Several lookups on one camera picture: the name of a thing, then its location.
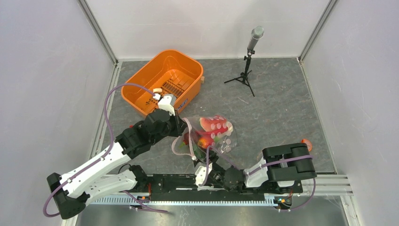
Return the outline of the red toy tomato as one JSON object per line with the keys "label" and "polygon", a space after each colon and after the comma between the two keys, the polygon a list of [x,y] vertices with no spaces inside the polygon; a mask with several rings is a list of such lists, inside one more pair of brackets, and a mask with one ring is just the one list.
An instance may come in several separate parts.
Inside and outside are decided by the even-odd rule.
{"label": "red toy tomato", "polygon": [[186,132],[183,135],[183,144],[184,145],[190,145],[191,142],[192,142],[191,136],[190,136],[189,132]]}

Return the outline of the clear polka dot zip bag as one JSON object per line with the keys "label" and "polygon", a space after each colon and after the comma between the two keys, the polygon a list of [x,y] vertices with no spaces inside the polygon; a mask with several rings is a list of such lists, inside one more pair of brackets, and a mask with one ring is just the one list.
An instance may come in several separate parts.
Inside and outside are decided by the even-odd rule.
{"label": "clear polka dot zip bag", "polygon": [[176,155],[188,155],[192,160],[203,160],[209,146],[221,154],[230,152],[238,144],[233,123],[223,115],[182,118],[187,125],[181,136],[171,145]]}

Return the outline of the green toy bok choy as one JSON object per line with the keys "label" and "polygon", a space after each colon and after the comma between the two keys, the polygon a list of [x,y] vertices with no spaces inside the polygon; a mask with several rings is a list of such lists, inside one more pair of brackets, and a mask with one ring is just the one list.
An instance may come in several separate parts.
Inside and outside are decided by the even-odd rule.
{"label": "green toy bok choy", "polygon": [[[227,121],[226,128],[228,130],[225,133],[213,138],[214,142],[215,142],[215,145],[213,147],[220,153],[227,153],[227,152],[231,151],[232,147],[235,145],[233,138],[232,138],[232,135],[234,132],[233,124],[231,122]],[[188,147],[190,153],[192,153],[194,155],[194,157],[196,157],[197,159],[202,159],[205,157],[206,150],[201,149],[197,146],[197,141],[201,138],[201,136],[196,133],[197,130],[204,130],[200,126],[199,120],[198,120],[197,127],[191,126],[186,131],[186,132],[189,132],[191,139],[192,139],[192,142],[190,143],[190,145],[187,145],[187,147]]]}

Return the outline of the red toy strawberry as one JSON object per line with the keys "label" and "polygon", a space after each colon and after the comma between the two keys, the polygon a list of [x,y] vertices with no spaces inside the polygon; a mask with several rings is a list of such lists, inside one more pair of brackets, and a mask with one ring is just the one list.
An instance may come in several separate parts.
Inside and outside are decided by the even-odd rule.
{"label": "red toy strawberry", "polygon": [[197,141],[197,146],[204,150],[206,150],[209,146],[214,146],[214,145],[215,145],[214,139],[212,139],[211,137],[201,137]]}

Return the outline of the red toy chili pepper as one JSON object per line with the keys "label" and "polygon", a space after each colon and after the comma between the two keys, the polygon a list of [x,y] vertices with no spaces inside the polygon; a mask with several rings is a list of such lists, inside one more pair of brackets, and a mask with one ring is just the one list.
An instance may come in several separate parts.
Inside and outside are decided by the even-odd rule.
{"label": "red toy chili pepper", "polygon": [[225,133],[228,129],[227,128],[220,128],[220,129],[215,129],[213,131],[205,131],[205,130],[197,130],[196,133],[200,135],[201,137],[211,137],[215,138],[219,135],[222,135]]}

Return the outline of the orange plastic basket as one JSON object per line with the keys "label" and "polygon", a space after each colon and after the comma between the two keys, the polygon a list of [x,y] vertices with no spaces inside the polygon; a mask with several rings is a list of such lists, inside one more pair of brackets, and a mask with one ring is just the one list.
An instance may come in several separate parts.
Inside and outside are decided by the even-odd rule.
{"label": "orange plastic basket", "polygon": [[[162,95],[173,94],[176,97],[174,108],[181,113],[200,92],[203,73],[203,66],[197,60],[168,49],[157,54],[127,83],[141,85],[150,91],[162,88]],[[142,116],[158,107],[158,101],[150,93],[135,86],[122,87],[121,95]]]}

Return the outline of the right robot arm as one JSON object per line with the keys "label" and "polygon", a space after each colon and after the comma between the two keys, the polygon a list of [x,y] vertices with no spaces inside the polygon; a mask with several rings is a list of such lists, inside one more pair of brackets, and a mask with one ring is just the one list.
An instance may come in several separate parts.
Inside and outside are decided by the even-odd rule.
{"label": "right robot arm", "polygon": [[243,191],[271,184],[277,192],[284,192],[296,181],[317,177],[308,146],[294,143],[268,147],[262,150],[263,158],[253,167],[217,169],[208,165],[203,185],[217,185],[225,190]]}

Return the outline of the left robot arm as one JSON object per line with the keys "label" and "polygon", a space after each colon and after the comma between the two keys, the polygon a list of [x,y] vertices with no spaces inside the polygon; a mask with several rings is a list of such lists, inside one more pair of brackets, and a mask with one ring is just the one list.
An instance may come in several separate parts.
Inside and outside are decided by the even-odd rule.
{"label": "left robot arm", "polygon": [[46,217],[69,219],[84,210],[94,193],[89,187],[115,167],[127,163],[166,137],[179,137],[188,127],[177,112],[156,109],[144,120],[123,130],[100,154],[62,175],[47,177],[51,191],[43,206]]}

